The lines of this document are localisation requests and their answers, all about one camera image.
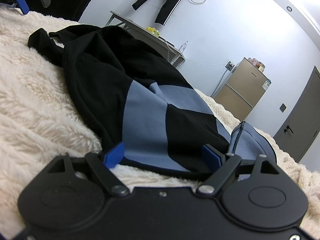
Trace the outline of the black and blue garment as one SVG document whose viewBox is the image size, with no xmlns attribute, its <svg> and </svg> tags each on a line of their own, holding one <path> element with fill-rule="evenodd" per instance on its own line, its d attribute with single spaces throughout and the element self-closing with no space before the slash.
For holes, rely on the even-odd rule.
<svg viewBox="0 0 320 240">
<path fill-rule="evenodd" d="M 63 69 L 71 100 L 103 152 L 124 144 L 122 165 L 205 180 L 216 167 L 206 165 L 203 145 L 233 150 L 234 139 L 180 72 L 123 28 L 38 29 L 28 46 Z"/>
</svg>

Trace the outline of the grey folding table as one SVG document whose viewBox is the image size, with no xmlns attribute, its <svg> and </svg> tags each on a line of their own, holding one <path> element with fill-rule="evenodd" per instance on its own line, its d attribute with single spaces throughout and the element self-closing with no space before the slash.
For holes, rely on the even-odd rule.
<svg viewBox="0 0 320 240">
<path fill-rule="evenodd" d="M 118 13 L 110 11 L 111 16 L 105 26 L 111 25 L 111 22 L 116 19 L 119 23 L 116 26 L 122 27 L 128 31 L 134 38 L 141 40 L 153 49 L 158 51 L 164 58 L 167 59 L 175 68 L 185 62 L 184 55 L 173 44 L 162 37 L 157 37 L 132 20 L 120 16 Z"/>
</svg>

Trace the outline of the gold mini fridge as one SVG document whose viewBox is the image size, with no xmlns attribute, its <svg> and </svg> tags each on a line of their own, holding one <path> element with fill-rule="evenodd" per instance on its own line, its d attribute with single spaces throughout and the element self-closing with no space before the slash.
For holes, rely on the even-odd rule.
<svg viewBox="0 0 320 240">
<path fill-rule="evenodd" d="M 231 76 L 214 96 L 216 103 L 244 121 L 271 85 L 256 66 L 244 58 L 232 70 Z"/>
</svg>

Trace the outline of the cream fluffy blanket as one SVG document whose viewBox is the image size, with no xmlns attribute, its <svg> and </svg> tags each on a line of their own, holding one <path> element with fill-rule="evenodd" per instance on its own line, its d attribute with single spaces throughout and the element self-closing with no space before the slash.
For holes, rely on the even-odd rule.
<svg viewBox="0 0 320 240">
<path fill-rule="evenodd" d="M 101 149 L 71 101 L 63 70 L 27 46 L 37 29 L 56 32 L 76 24 L 1 6 L 1 234 L 6 239 L 25 229 L 17 209 L 20 192 L 56 155 L 83 157 Z M 273 147 L 277 164 L 306 194 L 309 207 L 300 227 L 319 239 L 319 173 L 296 163 L 269 134 L 255 129 Z M 112 172 L 130 190 L 135 186 L 195 190 L 198 185 L 130 166 L 118 165 Z"/>
</svg>

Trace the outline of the grey door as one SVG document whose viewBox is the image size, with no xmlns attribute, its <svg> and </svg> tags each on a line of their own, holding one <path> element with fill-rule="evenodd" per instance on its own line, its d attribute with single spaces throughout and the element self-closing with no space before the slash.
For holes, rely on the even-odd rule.
<svg viewBox="0 0 320 240">
<path fill-rule="evenodd" d="M 319 71 L 310 78 L 293 110 L 273 137 L 281 150 L 299 162 L 319 133 Z"/>
</svg>

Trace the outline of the items on fridge top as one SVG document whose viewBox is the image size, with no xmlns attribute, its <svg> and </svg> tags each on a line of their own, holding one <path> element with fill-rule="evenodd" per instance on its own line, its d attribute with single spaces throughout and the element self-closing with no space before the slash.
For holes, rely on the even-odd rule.
<svg viewBox="0 0 320 240">
<path fill-rule="evenodd" d="M 253 66 L 255 66 L 255 68 L 257 68 L 260 72 L 264 72 L 265 65 L 262 62 L 258 61 L 256 58 L 251 57 L 248 58 L 248 61 L 253 64 Z"/>
</svg>

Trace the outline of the clear plastic bottle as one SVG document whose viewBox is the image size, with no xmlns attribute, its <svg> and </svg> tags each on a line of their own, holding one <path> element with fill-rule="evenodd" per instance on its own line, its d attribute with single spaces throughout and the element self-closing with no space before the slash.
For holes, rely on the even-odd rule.
<svg viewBox="0 0 320 240">
<path fill-rule="evenodd" d="M 187 40 L 186 42 L 184 42 L 184 43 L 180 46 L 179 51 L 180 51 L 181 53 L 183 53 L 183 52 L 185 51 L 185 49 L 187 48 L 188 43 L 189 43 L 189 41 Z"/>
</svg>

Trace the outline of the yellow box on table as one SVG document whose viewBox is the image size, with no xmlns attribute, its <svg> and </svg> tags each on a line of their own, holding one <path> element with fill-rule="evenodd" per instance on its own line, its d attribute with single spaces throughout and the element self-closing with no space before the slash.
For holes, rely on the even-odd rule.
<svg viewBox="0 0 320 240">
<path fill-rule="evenodd" d="M 159 37 L 159 32 L 154 27 L 148 26 L 148 27 L 146 27 L 146 30 L 149 31 L 150 33 L 152 33 L 153 35 Z"/>
</svg>

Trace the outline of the wall power socket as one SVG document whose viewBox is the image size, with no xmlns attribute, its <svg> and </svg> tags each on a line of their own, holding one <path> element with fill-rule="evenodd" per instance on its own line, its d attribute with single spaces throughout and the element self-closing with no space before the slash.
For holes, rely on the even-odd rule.
<svg viewBox="0 0 320 240">
<path fill-rule="evenodd" d="M 235 64 L 233 64 L 231 61 L 229 61 L 225 66 L 225 68 L 229 71 L 232 71 L 234 67 L 235 67 Z"/>
</svg>

